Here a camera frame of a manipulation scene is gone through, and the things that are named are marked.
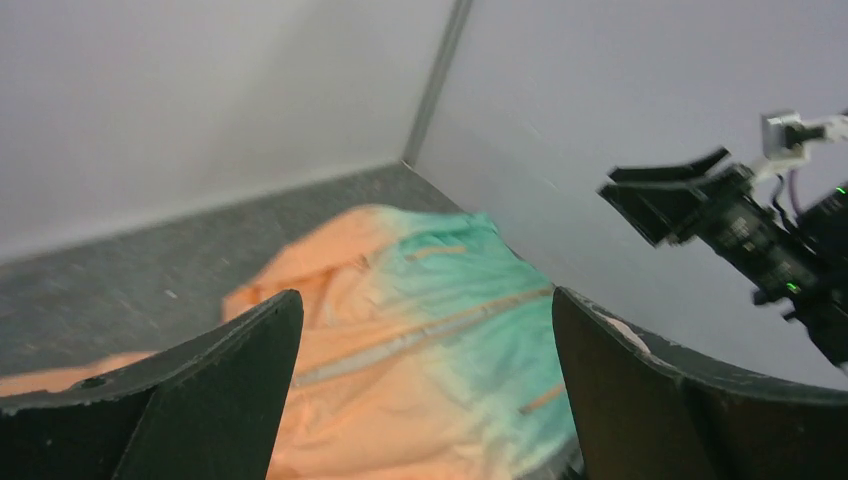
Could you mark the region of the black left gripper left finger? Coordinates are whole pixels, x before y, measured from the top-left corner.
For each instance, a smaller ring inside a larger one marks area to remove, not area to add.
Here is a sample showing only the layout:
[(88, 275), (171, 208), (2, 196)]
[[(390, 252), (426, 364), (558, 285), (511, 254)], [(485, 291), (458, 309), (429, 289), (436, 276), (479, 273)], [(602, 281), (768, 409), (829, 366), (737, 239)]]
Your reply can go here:
[(1, 400), (5, 479), (262, 479), (293, 377), (299, 293), (58, 392)]

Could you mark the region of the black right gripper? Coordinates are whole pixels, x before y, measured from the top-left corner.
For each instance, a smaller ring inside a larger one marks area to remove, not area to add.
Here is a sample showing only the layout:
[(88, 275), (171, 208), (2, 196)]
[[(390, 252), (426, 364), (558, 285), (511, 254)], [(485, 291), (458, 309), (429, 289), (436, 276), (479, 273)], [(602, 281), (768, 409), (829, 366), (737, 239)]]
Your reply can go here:
[(757, 306), (787, 299), (800, 311), (818, 301), (845, 301), (847, 266), (812, 249), (797, 228), (779, 224), (783, 211), (754, 201), (748, 168), (707, 173), (729, 155), (718, 147), (682, 164), (615, 167), (608, 178), (616, 183), (598, 193), (651, 246), (695, 236), (704, 241), (754, 285)]

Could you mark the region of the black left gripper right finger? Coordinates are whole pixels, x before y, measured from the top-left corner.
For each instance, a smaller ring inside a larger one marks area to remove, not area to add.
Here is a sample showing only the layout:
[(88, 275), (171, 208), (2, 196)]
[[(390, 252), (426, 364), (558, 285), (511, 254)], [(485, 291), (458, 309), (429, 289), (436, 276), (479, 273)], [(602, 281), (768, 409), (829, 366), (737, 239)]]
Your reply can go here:
[(843, 479), (847, 395), (740, 368), (564, 287), (552, 325), (575, 479)]

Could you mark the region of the orange and teal jacket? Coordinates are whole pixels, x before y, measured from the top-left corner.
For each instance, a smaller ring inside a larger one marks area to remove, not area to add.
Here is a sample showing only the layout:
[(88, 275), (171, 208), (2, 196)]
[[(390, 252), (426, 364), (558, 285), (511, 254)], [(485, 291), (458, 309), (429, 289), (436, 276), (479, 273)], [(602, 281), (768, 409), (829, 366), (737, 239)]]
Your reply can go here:
[[(554, 286), (488, 216), (348, 210), (230, 293), (204, 333), (287, 290), (303, 326), (262, 479), (515, 479), (575, 439)], [(7, 376), (1, 400), (168, 349)]]

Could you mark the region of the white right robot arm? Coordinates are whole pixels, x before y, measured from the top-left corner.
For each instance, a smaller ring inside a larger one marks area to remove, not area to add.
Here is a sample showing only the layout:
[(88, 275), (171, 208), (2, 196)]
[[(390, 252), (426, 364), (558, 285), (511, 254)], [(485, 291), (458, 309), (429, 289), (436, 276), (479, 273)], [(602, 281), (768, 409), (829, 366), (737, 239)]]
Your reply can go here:
[(729, 151), (718, 148), (687, 164), (616, 167), (599, 195), (650, 245), (701, 239), (752, 282), (752, 302), (788, 300), (787, 321), (835, 366), (847, 366), (847, 193), (839, 188), (792, 223), (777, 202), (751, 196), (756, 173), (732, 163), (709, 171)]

